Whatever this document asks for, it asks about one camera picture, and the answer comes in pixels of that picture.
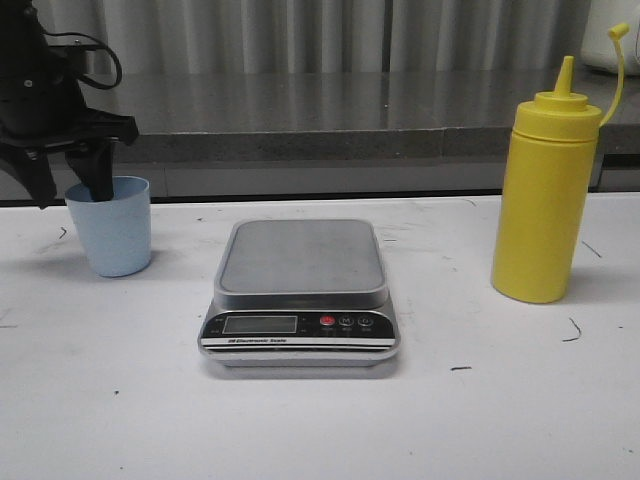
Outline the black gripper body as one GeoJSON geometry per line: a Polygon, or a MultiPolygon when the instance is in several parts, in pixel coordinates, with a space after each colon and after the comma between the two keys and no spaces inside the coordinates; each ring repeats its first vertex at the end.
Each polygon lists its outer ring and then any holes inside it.
{"type": "Polygon", "coordinates": [[[44,29],[30,1],[1,3],[1,135],[18,146],[45,146],[94,138],[130,145],[139,132],[132,116],[87,106],[79,84],[110,90],[122,80],[115,52],[92,38],[88,45],[50,45],[55,34],[44,29]],[[74,50],[105,51],[115,78],[101,83],[82,73],[70,59],[74,50]]]}

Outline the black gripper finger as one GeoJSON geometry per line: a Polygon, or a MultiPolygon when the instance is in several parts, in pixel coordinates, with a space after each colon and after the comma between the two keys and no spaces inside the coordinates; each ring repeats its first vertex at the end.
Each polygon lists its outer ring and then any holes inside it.
{"type": "Polygon", "coordinates": [[[56,185],[45,153],[2,147],[1,169],[24,187],[40,209],[54,202],[56,185]]]}
{"type": "Polygon", "coordinates": [[[65,153],[65,160],[93,201],[110,201],[113,187],[114,143],[110,139],[90,139],[65,153]]]}

